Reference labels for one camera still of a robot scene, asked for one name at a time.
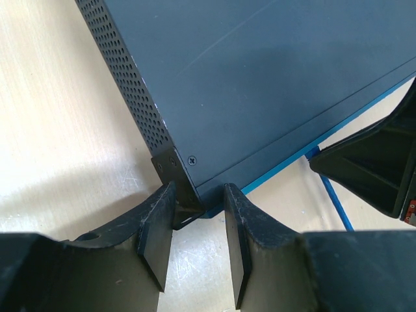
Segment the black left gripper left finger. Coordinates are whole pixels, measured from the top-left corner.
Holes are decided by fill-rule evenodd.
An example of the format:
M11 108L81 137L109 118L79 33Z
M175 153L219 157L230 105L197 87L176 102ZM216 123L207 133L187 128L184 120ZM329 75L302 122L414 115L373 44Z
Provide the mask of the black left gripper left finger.
M156 311L164 291L176 186L75 240L1 235L2 311Z

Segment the large blue rack network switch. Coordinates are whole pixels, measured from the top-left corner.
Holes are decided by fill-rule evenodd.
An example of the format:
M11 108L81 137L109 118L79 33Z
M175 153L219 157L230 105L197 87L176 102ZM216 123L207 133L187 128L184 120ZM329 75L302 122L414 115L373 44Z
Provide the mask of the large blue rack network switch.
M251 192L415 75L414 1L78 1L174 228Z

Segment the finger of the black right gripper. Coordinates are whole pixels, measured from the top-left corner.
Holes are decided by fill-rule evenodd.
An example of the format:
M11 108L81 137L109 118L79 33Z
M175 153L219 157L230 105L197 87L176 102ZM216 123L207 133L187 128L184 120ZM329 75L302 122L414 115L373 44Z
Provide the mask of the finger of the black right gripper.
M309 162L391 218L415 212L415 85L394 111L321 150Z

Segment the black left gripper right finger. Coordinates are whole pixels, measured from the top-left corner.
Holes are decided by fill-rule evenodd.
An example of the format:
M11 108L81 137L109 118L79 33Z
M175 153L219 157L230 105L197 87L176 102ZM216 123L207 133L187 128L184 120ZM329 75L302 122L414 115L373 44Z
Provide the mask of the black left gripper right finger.
M224 187L240 311L414 311L415 232L298 233Z

